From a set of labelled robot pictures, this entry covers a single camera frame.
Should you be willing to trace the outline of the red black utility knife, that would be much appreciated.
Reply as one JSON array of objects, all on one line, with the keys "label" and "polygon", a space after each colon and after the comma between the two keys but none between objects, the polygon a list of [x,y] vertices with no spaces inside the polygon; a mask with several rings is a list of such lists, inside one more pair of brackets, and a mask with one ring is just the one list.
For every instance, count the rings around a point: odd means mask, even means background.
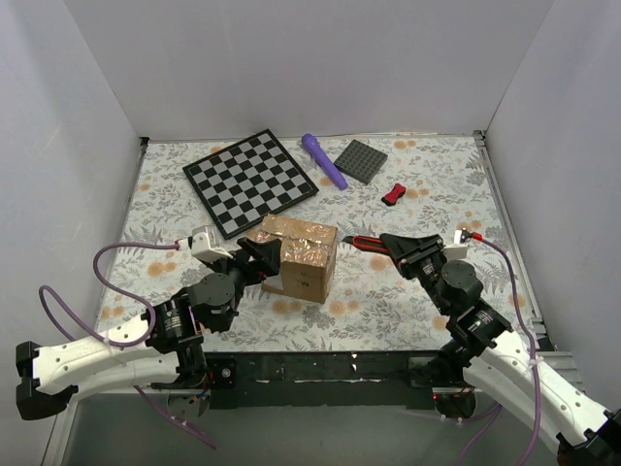
[{"label": "red black utility knife", "polygon": [[355,248],[365,252],[373,252],[384,255],[389,253],[382,240],[375,237],[356,235],[352,237],[351,244]]}]

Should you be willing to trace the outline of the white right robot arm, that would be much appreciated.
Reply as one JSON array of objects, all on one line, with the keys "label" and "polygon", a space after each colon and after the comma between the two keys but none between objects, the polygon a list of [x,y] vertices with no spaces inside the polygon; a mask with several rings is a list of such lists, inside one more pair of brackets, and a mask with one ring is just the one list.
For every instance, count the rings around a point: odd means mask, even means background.
[{"label": "white right robot arm", "polygon": [[400,275],[419,281],[446,316],[451,336],[423,375],[468,383],[532,426],[564,465],[617,465],[620,413],[604,407],[558,374],[488,303],[474,266],[449,258],[437,236],[379,237]]}]

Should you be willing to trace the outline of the red black knife cap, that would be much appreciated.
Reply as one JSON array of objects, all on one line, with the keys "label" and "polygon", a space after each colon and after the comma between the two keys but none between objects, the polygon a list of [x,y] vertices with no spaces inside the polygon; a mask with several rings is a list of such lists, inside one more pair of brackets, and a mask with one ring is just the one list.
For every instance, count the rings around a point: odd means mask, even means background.
[{"label": "red black knife cap", "polygon": [[392,189],[381,198],[381,202],[388,207],[393,207],[406,192],[407,189],[402,184],[395,183]]}]

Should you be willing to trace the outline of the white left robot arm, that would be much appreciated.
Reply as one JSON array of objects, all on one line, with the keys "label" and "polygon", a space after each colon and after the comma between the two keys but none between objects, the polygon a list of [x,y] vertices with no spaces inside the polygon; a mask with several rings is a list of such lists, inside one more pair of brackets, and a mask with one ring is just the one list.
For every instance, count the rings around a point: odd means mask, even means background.
[{"label": "white left robot arm", "polygon": [[199,330],[228,331],[245,289],[277,276],[280,268],[279,239],[242,238],[237,245],[232,251],[215,247],[206,232],[178,240],[171,250],[187,250],[210,269],[197,283],[159,305],[146,304],[141,314],[105,332],[51,347],[31,341],[17,345],[21,418],[55,416],[71,401],[127,385],[164,390],[209,386],[213,369]]}]

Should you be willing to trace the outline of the brown taped cardboard box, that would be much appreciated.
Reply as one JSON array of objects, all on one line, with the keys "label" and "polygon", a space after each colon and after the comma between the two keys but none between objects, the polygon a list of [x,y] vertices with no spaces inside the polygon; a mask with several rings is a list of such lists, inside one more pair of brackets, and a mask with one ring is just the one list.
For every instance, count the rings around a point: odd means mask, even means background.
[{"label": "brown taped cardboard box", "polygon": [[268,215],[247,237],[258,243],[281,241],[279,273],[263,282],[264,291],[320,304],[326,301],[336,265],[336,226]]}]

